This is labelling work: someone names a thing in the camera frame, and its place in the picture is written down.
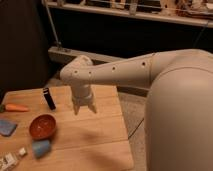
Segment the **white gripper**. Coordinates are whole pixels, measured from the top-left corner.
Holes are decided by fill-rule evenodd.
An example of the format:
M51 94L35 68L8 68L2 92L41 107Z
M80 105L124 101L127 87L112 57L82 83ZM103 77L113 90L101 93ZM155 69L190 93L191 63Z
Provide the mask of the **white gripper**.
M74 114L78 115L80 106L88 105L89 109L97 113L93 102L93 93L90 85L76 85L71 88Z

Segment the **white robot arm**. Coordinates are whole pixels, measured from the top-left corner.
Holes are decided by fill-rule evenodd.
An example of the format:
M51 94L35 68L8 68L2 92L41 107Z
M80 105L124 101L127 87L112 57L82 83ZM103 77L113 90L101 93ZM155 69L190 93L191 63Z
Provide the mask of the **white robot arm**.
M213 171L213 53L173 50L101 65L80 55L60 78L75 110L94 106L93 84L147 89L147 171Z

